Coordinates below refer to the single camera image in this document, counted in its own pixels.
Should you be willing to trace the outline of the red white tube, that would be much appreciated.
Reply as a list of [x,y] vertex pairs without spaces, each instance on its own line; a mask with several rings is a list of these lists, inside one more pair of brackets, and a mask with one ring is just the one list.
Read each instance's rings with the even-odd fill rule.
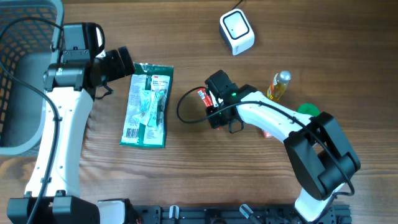
[[[199,88],[197,93],[205,105],[206,115],[209,116],[211,114],[215,114],[218,111],[218,103],[213,94],[206,88]],[[220,119],[218,117],[214,116],[212,118],[208,118],[208,121],[213,129],[221,129]]]

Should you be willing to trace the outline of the green package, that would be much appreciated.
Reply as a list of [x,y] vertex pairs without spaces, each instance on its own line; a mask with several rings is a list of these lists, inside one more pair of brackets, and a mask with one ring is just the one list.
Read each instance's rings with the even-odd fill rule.
[[[172,89],[174,68],[173,66],[149,63],[135,63],[134,66],[136,71],[131,76],[126,117],[119,144],[132,147],[163,148],[166,140],[165,114]],[[157,127],[145,126],[133,118],[139,112],[142,90],[165,90],[165,97],[161,100],[157,113]]]

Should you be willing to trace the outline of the small yellow bottle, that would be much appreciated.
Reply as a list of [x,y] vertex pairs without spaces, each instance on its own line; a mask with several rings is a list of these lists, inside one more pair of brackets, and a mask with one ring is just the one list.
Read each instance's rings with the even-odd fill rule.
[[281,71],[274,76],[273,82],[266,92],[268,99],[278,102],[287,89],[291,74],[289,71]]

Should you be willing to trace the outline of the green lid jar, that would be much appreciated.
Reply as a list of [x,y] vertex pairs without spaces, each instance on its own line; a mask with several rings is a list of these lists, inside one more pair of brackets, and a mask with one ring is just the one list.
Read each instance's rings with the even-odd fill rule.
[[320,114],[320,110],[311,103],[304,103],[300,105],[297,109],[296,112],[302,113],[302,114],[309,114],[311,116],[318,116]]

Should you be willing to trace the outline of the light teal sachet pack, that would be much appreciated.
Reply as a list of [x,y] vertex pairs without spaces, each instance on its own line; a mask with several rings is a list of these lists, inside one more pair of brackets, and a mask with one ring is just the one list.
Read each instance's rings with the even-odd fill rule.
[[157,113],[164,97],[165,90],[142,90],[140,92],[139,112],[133,118],[145,126],[157,127]]

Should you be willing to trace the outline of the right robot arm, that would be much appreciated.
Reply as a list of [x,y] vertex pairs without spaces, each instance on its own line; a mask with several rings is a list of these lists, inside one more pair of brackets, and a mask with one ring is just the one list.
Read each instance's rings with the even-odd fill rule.
[[213,128],[235,121],[261,128],[285,146],[301,193],[294,203],[307,222],[318,221],[343,185],[351,185],[360,170],[359,157],[336,119],[329,113],[317,116],[290,110],[251,85],[238,87],[219,70],[205,80],[205,90],[217,103],[209,113]]

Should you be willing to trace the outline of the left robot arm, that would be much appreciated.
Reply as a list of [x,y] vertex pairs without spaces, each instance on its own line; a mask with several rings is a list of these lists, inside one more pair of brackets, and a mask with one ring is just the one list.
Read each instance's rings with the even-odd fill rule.
[[64,46],[45,72],[44,131],[24,196],[11,198],[13,223],[126,223],[134,216],[127,199],[91,203],[80,197],[79,164],[96,89],[132,75],[126,48],[105,51],[102,27],[91,22],[60,26]]

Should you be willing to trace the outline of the white barcode scanner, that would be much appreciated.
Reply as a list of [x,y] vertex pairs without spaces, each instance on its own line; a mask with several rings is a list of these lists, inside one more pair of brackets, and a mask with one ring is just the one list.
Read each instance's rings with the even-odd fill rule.
[[254,31],[240,9],[233,9],[220,17],[219,32],[234,56],[254,45]]

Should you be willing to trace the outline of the dark grey mesh basket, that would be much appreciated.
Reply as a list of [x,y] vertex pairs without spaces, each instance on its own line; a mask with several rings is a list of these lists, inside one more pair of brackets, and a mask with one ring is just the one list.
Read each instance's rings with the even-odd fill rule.
[[59,61],[64,8],[61,0],[1,1],[1,155],[38,155],[45,100],[8,77],[44,91],[44,73]]

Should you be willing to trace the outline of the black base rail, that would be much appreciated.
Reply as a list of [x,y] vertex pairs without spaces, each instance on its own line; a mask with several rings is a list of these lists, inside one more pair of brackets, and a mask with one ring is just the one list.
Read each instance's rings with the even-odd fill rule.
[[292,204],[263,207],[170,207],[136,205],[126,212],[126,223],[136,224],[243,224],[306,223]]

